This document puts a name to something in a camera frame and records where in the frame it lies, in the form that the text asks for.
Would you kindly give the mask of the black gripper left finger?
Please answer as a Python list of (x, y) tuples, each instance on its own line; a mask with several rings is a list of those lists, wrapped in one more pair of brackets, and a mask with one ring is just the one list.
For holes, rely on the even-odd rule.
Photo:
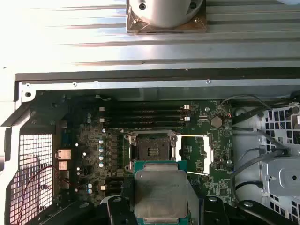
[(77, 201), (45, 221), (47, 225), (136, 225), (132, 212), (134, 179), (125, 178), (120, 195), (109, 196), (98, 206), (87, 201)]

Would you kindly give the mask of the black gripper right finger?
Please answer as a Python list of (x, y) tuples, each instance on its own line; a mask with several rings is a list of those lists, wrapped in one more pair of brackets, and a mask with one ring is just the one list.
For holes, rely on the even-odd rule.
[(264, 205), (244, 200), (235, 207), (208, 195), (199, 205), (201, 225), (296, 225), (297, 223)]

